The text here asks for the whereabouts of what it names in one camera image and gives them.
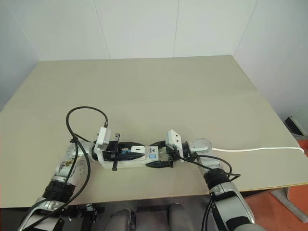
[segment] white wall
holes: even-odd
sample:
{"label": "white wall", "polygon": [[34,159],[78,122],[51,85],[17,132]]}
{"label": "white wall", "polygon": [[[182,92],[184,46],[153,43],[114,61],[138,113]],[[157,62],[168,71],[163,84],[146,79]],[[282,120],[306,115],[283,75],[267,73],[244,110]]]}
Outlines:
{"label": "white wall", "polygon": [[306,0],[0,0],[0,110],[39,60],[235,54],[281,118],[307,104]]}
{"label": "white wall", "polygon": [[0,110],[38,60],[233,54],[256,2],[0,0]]}
{"label": "white wall", "polygon": [[308,106],[308,1],[260,0],[234,57],[281,119]]}
{"label": "white wall", "polygon": [[308,135],[308,107],[305,107],[291,117],[304,135]]}

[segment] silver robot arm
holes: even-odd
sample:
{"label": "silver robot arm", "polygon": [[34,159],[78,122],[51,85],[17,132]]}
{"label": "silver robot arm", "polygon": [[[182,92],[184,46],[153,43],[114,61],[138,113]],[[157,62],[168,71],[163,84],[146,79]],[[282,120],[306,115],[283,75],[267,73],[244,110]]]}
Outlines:
{"label": "silver robot arm", "polygon": [[[91,161],[92,149],[94,143],[80,141]],[[56,167],[54,175],[49,185],[46,187],[42,197],[38,198],[36,203],[28,211],[26,217],[22,221],[18,231],[22,231],[29,225],[33,224],[44,215],[40,212],[52,212],[67,202],[74,193],[75,188],[82,182],[88,173],[85,156],[80,148],[78,148],[78,157],[71,175],[67,179],[69,171],[75,158],[75,144],[72,143],[66,150],[66,155]],[[38,224],[35,228],[52,231],[57,226],[60,228],[64,225],[64,221],[58,217],[50,217]]]}
{"label": "silver robot arm", "polygon": [[[180,135],[173,130],[167,133],[166,146],[173,150],[176,149],[181,160],[200,155],[215,158],[212,145],[208,140],[197,139],[182,143]],[[255,224],[250,207],[229,179],[221,162],[209,157],[198,157],[195,161],[210,168],[200,167],[200,171],[209,188],[213,201],[212,213],[218,229],[220,231],[265,231]]]}

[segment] table surface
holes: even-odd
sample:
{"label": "table surface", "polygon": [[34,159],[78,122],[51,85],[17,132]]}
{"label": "table surface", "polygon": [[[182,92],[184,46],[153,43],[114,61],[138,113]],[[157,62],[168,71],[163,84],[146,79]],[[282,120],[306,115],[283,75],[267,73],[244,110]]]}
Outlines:
{"label": "table surface", "polygon": [[[232,56],[39,62],[0,113],[1,207],[31,206],[49,183],[71,139],[66,113],[89,105],[107,113],[112,137],[149,145],[174,129],[183,141],[246,149],[297,142]],[[80,110],[73,130],[95,140],[103,118]],[[308,183],[299,150],[214,153],[229,161],[240,191]],[[127,168],[91,164],[74,204],[207,194],[197,166]]]}

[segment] black cable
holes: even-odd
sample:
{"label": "black cable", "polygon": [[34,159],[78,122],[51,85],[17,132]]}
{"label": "black cable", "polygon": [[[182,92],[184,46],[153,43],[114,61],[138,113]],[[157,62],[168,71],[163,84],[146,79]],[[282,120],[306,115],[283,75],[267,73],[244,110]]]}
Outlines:
{"label": "black cable", "polygon": [[90,179],[90,174],[91,174],[91,167],[90,167],[90,160],[89,160],[89,157],[88,157],[88,154],[87,152],[85,151],[84,147],[82,146],[82,144],[80,143],[80,141],[78,140],[78,137],[75,135],[75,133],[72,131],[71,129],[71,126],[69,124],[69,117],[70,115],[72,114],[73,111],[75,110],[78,110],[78,109],[92,109],[92,110],[95,110],[95,111],[98,111],[100,112],[101,114],[104,115],[105,117],[105,124],[104,124],[104,127],[106,128],[108,126],[108,119],[107,119],[107,116],[104,112],[102,112],[101,110],[95,108],[95,107],[89,107],[89,106],[81,106],[81,107],[76,107],[76,108],[73,108],[72,110],[70,110],[67,115],[66,115],[66,126],[67,126],[67,129],[69,131],[69,133],[71,134],[71,136],[73,137],[73,141],[75,143],[78,144],[78,146],[81,148],[85,158],[86,158],[86,162],[87,162],[87,168],[88,168],[88,173],[87,173],[87,178],[85,180],[85,182],[83,183],[82,187],[80,188],[80,190],[74,195],[72,196],[67,202],[65,202],[63,205],[61,205],[59,208],[57,208],[56,210],[50,212],[49,214],[47,214],[46,216],[42,217],[41,219],[37,220],[36,222],[32,223],[31,225],[29,225],[28,227],[24,228],[22,231],[28,231],[30,230],[31,228],[37,226],[39,223],[41,223],[42,221],[46,220],[47,218],[49,218],[50,216],[62,211],[62,209],[64,207],[66,207],[68,204],[70,204],[76,197],[78,197],[81,192],[84,190],[84,188],[86,187],[86,185],[88,184],[88,181]]}
{"label": "black cable", "polygon": [[207,221],[208,221],[208,215],[210,214],[211,206],[214,202],[212,199],[208,202],[207,211],[205,211],[207,214],[205,216],[205,231],[207,231]]}
{"label": "black cable", "polygon": [[87,173],[87,178],[85,180],[85,182],[83,183],[82,187],[80,188],[80,190],[74,195],[72,196],[67,202],[65,202],[62,206],[60,206],[59,208],[57,208],[56,210],[50,212],[49,214],[47,214],[46,216],[42,217],[41,219],[37,220],[36,222],[34,222],[33,224],[29,225],[28,227],[24,228],[23,231],[27,231],[27,230],[30,230],[31,228],[37,226],[39,223],[41,223],[42,221],[46,220],[47,218],[49,218],[50,216],[60,212],[64,207],[66,207],[69,203],[71,203],[76,197],[78,197],[81,192],[84,190],[84,188],[86,187],[88,181],[89,181],[89,178],[90,178],[90,172],[91,172],[91,169],[90,169],[90,160],[89,160],[89,157],[88,157],[88,154],[86,153],[86,151],[84,150],[83,146],[80,144],[80,142],[78,141],[78,138],[76,137],[77,139],[77,143],[78,145],[80,146],[85,158],[86,158],[86,162],[87,162],[87,167],[88,167],[88,173]]}
{"label": "black cable", "polygon": [[[185,158],[183,158],[183,157],[181,157],[181,156],[179,156],[179,158],[180,158],[181,160],[186,161],[186,162],[189,162],[189,163],[192,163],[192,164],[198,165],[198,166],[200,166],[200,167],[203,167],[203,168],[205,168],[205,169],[207,169],[207,170],[213,170],[213,168],[211,168],[211,167],[207,167],[207,166],[202,165],[202,164],[200,164],[200,163],[198,163],[198,162],[195,162],[195,161],[192,161],[192,160],[185,159]],[[228,175],[230,175],[230,176],[237,176],[237,177],[239,177],[239,176],[240,176],[240,174],[239,174],[239,173],[231,173],[231,172],[228,172],[227,174],[228,174]]]}
{"label": "black cable", "polygon": [[49,198],[45,198],[45,199],[43,199],[43,200],[41,200],[41,201],[39,201],[39,202],[36,202],[34,205],[32,205],[32,206],[27,210],[27,212],[26,212],[26,214],[23,216],[23,218],[21,219],[21,222],[20,222],[19,225],[21,225],[21,223],[23,223],[24,219],[28,216],[28,214],[30,213],[30,211],[31,211],[32,209],[34,209],[34,208],[37,207],[39,204],[42,204],[42,203],[44,203],[45,201],[48,201],[48,200],[49,200]]}
{"label": "black cable", "polygon": [[81,138],[82,140],[86,141],[86,142],[91,142],[91,141],[87,140],[86,138],[83,138],[82,136],[79,136],[77,133],[75,133],[75,135],[76,135],[77,137]]}
{"label": "black cable", "polygon": [[231,164],[228,161],[224,160],[224,159],[221,159],[221,158],[216,157],[216,156],[211,156],[211,155],[198,155],[198,154],[197,154],[197,157],[207,157],[207,158],[211,158],[211,159],[220,160],[220,161],[224,162],[226,165],[228,165],[228,167],[230,169],[229,172],[232,173],[232,166],[231,166]]}
{"label": "black cable", "polygon": [[233,180],[235,180],[235,179],[239,178],[240,176],[241,176],[241,175],[240,175],[240,174],[238,174],[238,176],[233,177],[230,181],[233,181]]}
{"label": "black cable", "polygon": [[205,218],[206,218],[206,214],[207,214],[207,211],[209,210],[209,206],[210,206],[210,203],[212,202],[212,199],[209,200],[207,206],[206,206],[206,209],[205,209],[205,212],[203,214],[203,218],[202,218],[202,225],[201,225],[201,231],[204,230],[204,222],[205,222]]}

